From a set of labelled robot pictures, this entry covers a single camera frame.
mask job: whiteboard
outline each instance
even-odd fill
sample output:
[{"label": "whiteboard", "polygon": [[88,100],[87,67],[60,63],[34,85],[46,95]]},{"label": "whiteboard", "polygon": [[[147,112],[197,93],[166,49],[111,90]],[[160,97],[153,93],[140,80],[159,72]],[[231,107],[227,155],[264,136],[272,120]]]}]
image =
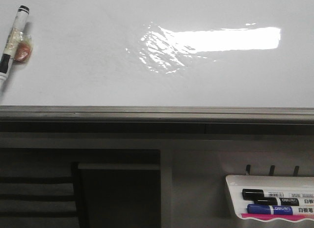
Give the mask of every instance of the whiteboard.
[{"label": "whiteboard", "polygon": [[314,107],[314,0],[0,0],[30,8],[1,105]]}]

